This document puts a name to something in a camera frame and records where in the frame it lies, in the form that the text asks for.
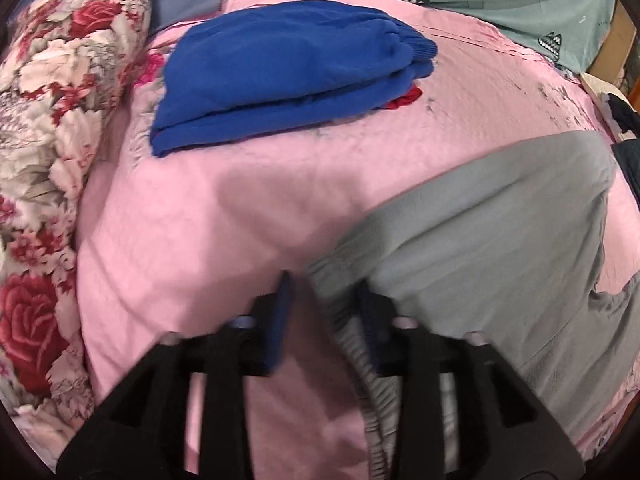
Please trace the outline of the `grey pants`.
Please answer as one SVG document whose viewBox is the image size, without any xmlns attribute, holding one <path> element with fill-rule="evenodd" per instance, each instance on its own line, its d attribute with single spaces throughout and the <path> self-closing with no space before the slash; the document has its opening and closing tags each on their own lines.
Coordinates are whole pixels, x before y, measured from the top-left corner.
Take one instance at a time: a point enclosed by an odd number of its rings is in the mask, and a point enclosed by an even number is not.
<svg viewBox="0 0 640 480">
<path fill-rule="evenodd" d="M 370 475 L 390 473 L 400 389 L 375 376 L 348 297 L 359 281 L 433 332 L 482 332 L 544 402 L 585 460 L 626 410 L 639 354 L 639 281 L 604 281 L 616 250 L 616 161 L 595 131 L 526 140 L 372 211 L 308 269 L 366 425 Z"/>
</svg>

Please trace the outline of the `pink bedspread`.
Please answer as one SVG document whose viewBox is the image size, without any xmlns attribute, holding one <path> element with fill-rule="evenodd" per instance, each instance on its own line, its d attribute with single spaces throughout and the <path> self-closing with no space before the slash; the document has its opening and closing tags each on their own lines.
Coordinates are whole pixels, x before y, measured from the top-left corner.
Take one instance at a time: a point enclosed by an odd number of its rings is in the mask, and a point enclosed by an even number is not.
<svg viewBox="0 0 640 480">
<path fill-rule="evenodd" d="M 227 0 L 226 12 L 291 0 Z M 300 276 L 367 212 L 446 171 L 537 136 L 608 128 L 576 79 L 486 22 L 397 0 L 335 0 L 400 18 L 438 45 L 422 96 L 347 124 L 153 157 L 161 68 L 191 24 L 144 52 L 141 82 L 92 168 L 77 241 L 82 336 L 102 401 L 162 333 L 206 334 Z M 354 389 L 296 288 L 276 376 L 250 379 L 257 479 L 367 479 Z"/>
</svg>

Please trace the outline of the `dark teal folded clothes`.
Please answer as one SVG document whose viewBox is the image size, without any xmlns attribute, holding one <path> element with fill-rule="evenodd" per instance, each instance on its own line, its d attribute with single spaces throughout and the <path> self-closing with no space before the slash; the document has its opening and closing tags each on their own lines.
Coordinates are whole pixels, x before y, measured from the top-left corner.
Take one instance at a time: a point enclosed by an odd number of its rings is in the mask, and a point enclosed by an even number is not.
<svg viewBox="0 0 640 480">
<path fill-rule="evenodd" d="M 640 140 L 627 140 L 616 143 L 612 151 L 627 184 L 640 207 Z"/>
</svg>

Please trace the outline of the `navy white garment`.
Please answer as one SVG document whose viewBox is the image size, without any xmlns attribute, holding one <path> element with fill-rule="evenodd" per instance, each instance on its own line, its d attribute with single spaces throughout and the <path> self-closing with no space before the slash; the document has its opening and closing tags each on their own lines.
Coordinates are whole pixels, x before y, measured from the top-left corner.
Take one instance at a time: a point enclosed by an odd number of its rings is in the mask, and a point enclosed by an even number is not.
<svg viewBox="0 0 640 480">
<path fill-rule="evenodd" d="M 615 86 L 596 76 L 581 73 L 580 81 L 616 143 L 638 139 L 639 113 Z"/>
</svg>

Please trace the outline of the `red garment under blue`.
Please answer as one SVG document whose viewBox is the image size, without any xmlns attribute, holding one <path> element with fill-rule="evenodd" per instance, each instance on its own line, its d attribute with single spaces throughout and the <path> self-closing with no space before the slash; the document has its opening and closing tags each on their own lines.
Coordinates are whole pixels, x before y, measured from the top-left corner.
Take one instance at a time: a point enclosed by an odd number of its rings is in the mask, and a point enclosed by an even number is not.
<svg viewBox="0 0 640 480">
<path fill-rule="evenodd" d="M 417 84 L 413 84 L 403 96 L 386 103 L 383 110 L 398 110 L 398 108 L 409 106 L 420 99 L 422 94 L 421 88 Z"/>
</svg>

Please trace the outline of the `blue folded garment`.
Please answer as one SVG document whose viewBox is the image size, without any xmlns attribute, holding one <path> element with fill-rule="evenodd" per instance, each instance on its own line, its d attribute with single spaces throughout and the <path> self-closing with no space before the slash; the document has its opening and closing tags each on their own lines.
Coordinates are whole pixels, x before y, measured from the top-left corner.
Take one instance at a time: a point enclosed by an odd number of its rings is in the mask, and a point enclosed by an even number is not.
<svg viewBox="0 0 640 480">
<path fill-rule="evenodd" d="M 191 27 L 164 67 L 152 153 L 213 146 L 378 110 L 431 75 L 437 46 L 387 13 L 328 0 Z"/>
</svg>

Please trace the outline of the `floral red white quilt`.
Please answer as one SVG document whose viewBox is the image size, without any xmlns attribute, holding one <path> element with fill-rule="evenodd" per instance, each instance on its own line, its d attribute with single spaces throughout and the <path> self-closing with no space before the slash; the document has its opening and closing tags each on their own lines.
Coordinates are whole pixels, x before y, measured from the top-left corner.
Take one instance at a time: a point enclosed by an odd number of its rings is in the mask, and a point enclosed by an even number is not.
<svg viewBox="0 0 640 480">
<path fill-rule="evenodd" d="M 52 471 L 94 409 L 78 206 L 148 36 L 152 0 L 35 0 L 1 63 L 1 455 Z"/>
</svg>

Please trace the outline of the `wooden bed frame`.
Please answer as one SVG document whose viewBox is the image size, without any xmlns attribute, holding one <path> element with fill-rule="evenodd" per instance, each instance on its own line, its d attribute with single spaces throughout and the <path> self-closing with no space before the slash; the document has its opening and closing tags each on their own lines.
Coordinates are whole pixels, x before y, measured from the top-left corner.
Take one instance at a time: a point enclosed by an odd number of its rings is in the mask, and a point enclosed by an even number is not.
<svg viewBox="0 0 640 480">
<path fill-rule="evenodd" d="M 611 27 L 588 73 L 620 88 L 637 27 L 620 0 L 616 1 Z"/>
</svg>

